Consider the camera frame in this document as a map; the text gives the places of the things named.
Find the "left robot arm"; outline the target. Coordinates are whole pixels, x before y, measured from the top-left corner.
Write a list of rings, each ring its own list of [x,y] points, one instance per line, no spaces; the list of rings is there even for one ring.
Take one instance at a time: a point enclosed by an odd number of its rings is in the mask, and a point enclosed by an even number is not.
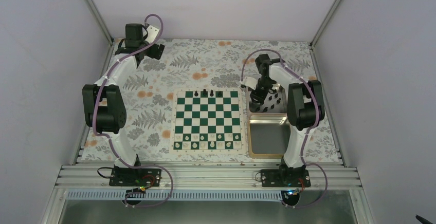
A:
[[[112,65],[98,81],[82,88],[86,125],[96,136],[108,139],[115,156],[114,165],[126,167],[122,178],[129,185],[139,184],[143,171],[137,167],[138,155],[124,130],[127,111],[121,89],[145,57],[160,59],[165,47],[156,42],[161,32],[161,28],[148,23],[126,24],[125,38],[120,41],[111,59]]]

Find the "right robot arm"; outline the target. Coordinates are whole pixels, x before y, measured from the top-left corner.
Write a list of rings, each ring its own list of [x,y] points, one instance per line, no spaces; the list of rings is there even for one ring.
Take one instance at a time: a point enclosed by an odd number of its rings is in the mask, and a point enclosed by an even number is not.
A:
[[[286,168],[278,173],[278,178],[282,185],[292,186],[298,180],[298,172],[294,168],[306,165],[304,147],[312,136],[312,130],[325,117],[322,85],[318,80],[305,80],[286,66],[281,58],[271,59],[267,54],[261,54],[255,59],[255,64],[260,77],[250,87],[249,96],[253,104],[264,104],[276,84],[286,93],[286,115],[291,132],[283,155]]]

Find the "green white chess board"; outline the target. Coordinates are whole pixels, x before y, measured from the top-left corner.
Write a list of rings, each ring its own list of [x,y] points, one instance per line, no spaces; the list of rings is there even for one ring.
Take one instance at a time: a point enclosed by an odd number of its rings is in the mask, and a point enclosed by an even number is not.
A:
[[[237,154],[247,151],[242,92],[238,88],[177,89],[172,108],[172,154]],[[215,142],[215,148],[209,143]]]

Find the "silver tin with pawns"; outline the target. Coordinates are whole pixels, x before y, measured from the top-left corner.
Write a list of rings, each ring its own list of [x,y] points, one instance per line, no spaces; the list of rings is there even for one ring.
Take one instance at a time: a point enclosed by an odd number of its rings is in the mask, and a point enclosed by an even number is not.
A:
[[[247,88],[246,100],[248,102],[248,111],[250,113],[269,113],[285,114],[287,113],[286,93],[284,88],[279,84],[274,84],[264,100],[263,104],[252,102],[250,97],[252,89]]]

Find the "floral table mat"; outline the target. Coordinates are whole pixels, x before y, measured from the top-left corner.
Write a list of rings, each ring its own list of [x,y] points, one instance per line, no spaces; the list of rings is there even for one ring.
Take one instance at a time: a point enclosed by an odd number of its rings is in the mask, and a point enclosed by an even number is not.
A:
[[[259,76],[253,52],[263,49],[271,58],[282,55],[308,80],[316,78],[308,43],[278,41],[220,41],[163,39],[162,58],[146,58],[122,87],[130,145],[142,161],[252,162],[238,154],[170,152],[173,91],[177,88],[238,87],[240,76]]]

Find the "empty gold-rimmed tin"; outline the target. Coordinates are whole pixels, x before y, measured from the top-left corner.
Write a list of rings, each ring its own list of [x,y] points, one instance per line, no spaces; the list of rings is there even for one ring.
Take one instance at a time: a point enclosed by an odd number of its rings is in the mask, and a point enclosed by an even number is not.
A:
[[[286,152],[290,123],[286,115],[248,117],[248,153],[253,159],[279,159]]]

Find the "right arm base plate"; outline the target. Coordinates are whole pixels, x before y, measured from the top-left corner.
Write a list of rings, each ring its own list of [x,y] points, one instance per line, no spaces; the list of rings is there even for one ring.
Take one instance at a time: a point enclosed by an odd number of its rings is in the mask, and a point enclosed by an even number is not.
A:
[[[261,183],[264,188],[297,188],[311,187],[308,170],[303,167],[292,169],[263,169],[260,170]]]

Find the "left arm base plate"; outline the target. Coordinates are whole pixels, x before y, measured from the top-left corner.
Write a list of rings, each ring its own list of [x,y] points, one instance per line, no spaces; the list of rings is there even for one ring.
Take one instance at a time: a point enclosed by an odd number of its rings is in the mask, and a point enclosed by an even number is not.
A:
[[[114,167],[109,179],[110,186],[150,187],[159,186],[161,169],[143,168],[132,169],[127,167]]]

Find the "aluminium rail frame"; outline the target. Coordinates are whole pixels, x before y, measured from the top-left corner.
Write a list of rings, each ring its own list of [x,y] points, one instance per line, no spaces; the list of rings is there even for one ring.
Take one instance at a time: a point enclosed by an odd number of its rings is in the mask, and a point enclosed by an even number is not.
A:
[[[193,164],[164,163],[166,171],[162,172],[161,189],[169,189],[174,183],[176,190],[259,190],[261,169],[273,169],[275,163],[228,163],[228,164]],[[55,182],[56,188],[108,188],[109,180],[97,174],[98,168],[103,175],[110,171],[107,164],[81,163],[61,167]],[[340,164],[326,164],[322,169],[308,167],[311,190],[355,190],[362,188],[356,168],[343,167]]]

